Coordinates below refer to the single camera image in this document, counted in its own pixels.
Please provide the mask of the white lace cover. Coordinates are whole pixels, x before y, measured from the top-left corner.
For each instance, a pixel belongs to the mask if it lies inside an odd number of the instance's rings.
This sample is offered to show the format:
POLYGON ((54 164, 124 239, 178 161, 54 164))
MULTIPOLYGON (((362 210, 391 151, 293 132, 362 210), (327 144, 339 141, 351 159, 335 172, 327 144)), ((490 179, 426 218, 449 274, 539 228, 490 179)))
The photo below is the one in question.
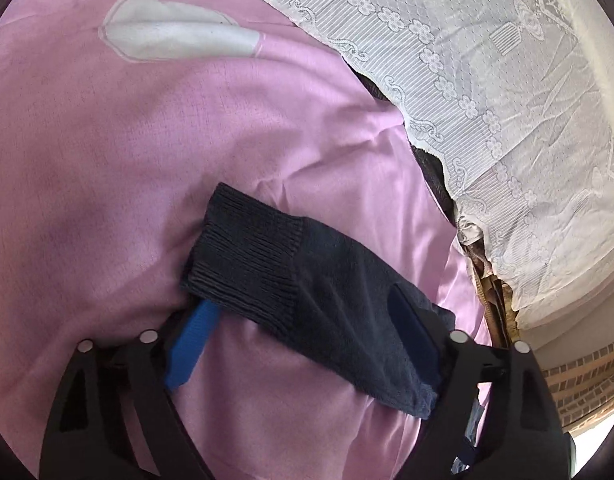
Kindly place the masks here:
POLYGON ((614 290, 614 26, 596 0, 264 0, 441 163, 523 330, 614 290))

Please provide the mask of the brick pattern curtain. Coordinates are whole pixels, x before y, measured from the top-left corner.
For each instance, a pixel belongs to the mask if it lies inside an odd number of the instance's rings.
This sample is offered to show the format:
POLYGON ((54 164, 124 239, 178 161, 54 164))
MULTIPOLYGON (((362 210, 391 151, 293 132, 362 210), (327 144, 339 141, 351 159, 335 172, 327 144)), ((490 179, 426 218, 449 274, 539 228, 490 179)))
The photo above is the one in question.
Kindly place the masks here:
POLYGON ((542 374, 564 432, 582 434, 614 413, 614 341, 542 374))

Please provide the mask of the pink bed sheet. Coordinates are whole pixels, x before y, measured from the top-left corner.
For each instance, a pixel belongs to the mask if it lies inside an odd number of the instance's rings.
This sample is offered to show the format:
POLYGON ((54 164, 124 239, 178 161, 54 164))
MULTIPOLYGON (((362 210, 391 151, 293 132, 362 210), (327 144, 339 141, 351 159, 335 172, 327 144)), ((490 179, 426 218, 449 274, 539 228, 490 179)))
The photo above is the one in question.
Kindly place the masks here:
POLYGON ((0 19, 0 434, 39 465, 79 341, 183 306, 226 183, 371 249, 490 339, 400 111, 260 0, 13 0, 0 19))

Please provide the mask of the woven bamboo mat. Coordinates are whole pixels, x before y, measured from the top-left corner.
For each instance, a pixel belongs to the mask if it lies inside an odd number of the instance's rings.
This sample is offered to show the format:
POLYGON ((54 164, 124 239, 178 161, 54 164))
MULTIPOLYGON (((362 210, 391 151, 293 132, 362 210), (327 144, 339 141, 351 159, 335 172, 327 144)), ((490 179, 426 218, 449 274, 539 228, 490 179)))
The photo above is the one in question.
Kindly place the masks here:
POLYGON ((512 289, 494 274, 492 264, 485 255, 482 240, 469 245, 463 244, 462 248, 471 260, 477 295, 485 307, 485 320, 492 343, 500 348, 511 347, 520 339, 516 313, 512 309, 512 289))

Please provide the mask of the navy school cardigan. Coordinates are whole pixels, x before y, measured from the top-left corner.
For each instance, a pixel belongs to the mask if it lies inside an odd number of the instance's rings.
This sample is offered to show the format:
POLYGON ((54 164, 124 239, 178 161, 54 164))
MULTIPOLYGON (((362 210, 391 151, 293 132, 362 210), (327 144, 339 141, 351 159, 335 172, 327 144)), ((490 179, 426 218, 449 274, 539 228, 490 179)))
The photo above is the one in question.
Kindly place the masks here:
POLYGON ((433 304, 369 248, 325 224, 219 184, 182 286, 247 318, 375 400, 429 418, 444 380, 418 317, 445 330, 433 304))

